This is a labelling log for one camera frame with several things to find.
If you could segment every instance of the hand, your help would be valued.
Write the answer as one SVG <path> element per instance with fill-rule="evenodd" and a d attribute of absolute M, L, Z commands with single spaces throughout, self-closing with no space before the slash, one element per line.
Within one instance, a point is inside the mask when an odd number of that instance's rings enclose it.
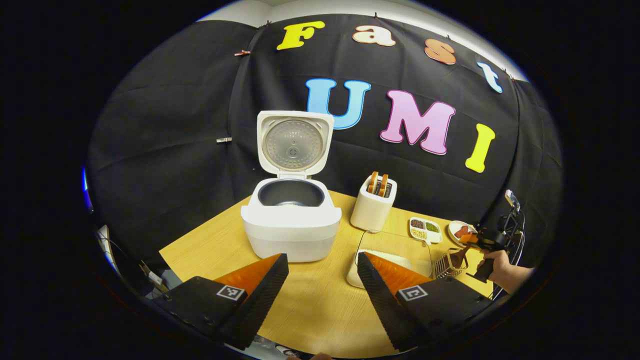
<path fill-rule="evenodd" d="M 488 252 L 480 250 L 484 254 L 483 259 L 493 259 L 493 272 L 489 274 L 489 280 L 500 286 L 509 294 L 513 294 L 523 282 L 531 275 L 532 268 L 524 268 L 509 263 L 509 257 L 504 250 Z M 478 268 L 484 264 L 480 261 Z"/>
<path fill-rule="evenodd" d="M 484 265 L 484 259 L 493 259 L 493 272 L 489 275 L 489 280 L 498 284 L 499 282 L 507 279 L 510 276 L 510 270 L 512 265 L 509 263 L 509 257 L 507 256 L 507 252 L 504 250 L 489 252 L 489 250 L 480 250 L 481 253 L 484 254 L 483 260 L 480 260 L 478 264 L 479 269 L 480 266 Z"/>
<path fill-rule="evenodd" d="M 287 360 L 300 360 L 300 359 L 294 356 L 289 356 Z M 327 354 L 320 353 L 312 357 L 311 360 L 333 360 L 333 358 Z"/>

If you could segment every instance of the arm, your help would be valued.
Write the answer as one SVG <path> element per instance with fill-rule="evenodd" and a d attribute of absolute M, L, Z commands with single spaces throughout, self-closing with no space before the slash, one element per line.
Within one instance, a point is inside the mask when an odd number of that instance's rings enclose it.
<path fill-rule="evenodd" d="M 482 253 L 484 254 L 483 259 L 493 259 L 493 272 L 489 275 L 489 280 L 509 294 L 516 291 L 533 272 L 533 268 L 509 264 L 509 258 L 504 250 L 495 252 L 482 250 Z M 484 264 L 484 260 L 480 261 L 478 267 L 482 264 Z"/>

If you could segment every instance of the rice cooker lid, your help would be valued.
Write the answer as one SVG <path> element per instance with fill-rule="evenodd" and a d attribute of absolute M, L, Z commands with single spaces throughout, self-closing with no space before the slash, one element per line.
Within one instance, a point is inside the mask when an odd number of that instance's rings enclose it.
<path fill-rule="evenodd" d="M 333 117 L 304 111 L 263 111 L 260 114 L 265 112 L 272 114 L 258 121 L 262 167 L 274 174 L 307 176 L 319 172 L 329 153 Z"/>

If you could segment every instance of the pink letter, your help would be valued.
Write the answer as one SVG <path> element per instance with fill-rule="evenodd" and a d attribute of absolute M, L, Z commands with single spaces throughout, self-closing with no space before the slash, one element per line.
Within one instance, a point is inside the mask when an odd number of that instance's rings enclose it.
<path fill-rule="evenodd" d="M 437 155 L 447 153 L 444 143 L 447 140 L 449 121 L 456 113 L 453 106 L 436 101 L 420 116 L 418 104 L 412 94 L 401 90 L 389 90 L 387 96 L 392 100 L 391 116 L 387 129 L 380 133 L 382 140 L 402 142 L 404 138 L 400 133 L 400 125 L 404 124 L 409 145 L 415 144 L 425 131 L 429 130 L 427 137 L 420 142 L 422 150 Z"/>

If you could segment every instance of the wooden table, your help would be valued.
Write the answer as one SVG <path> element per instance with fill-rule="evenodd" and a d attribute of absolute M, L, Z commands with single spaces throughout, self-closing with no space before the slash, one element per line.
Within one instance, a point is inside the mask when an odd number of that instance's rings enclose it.
<path fill-rule="evenodd" d="M 349 222 L 356 198 L 329 193 L 334 205 L 342 208 L 340 227 L 331 252 L 319 261 L 289 264 L 289 276 L 258 334 L 311 354 L 325 352 L 344 358 L 396 354 L 367 292 L 346 281 L 364 233 Z M 215 279 L 260 259 L 249 244 L 240 217 L 240 207 L 248 202 L 249 197 L 160 250 L 182 281 L 196 275 Z M 382 231 L 410 236 L 410 217 L 426 218 L 440 225 L 442 242 L 429 246 L 434 262 L 448 248 L 457 247 L 446 230 L 450 221 L 406 210 L 392 208 Z M 474 274 L 482 255 L 469 250 L 467 259 L 467 271 Z M 493 289 L 493 283 L 484 284 L 464 274 L 456 279 L 485 296 Z"/>

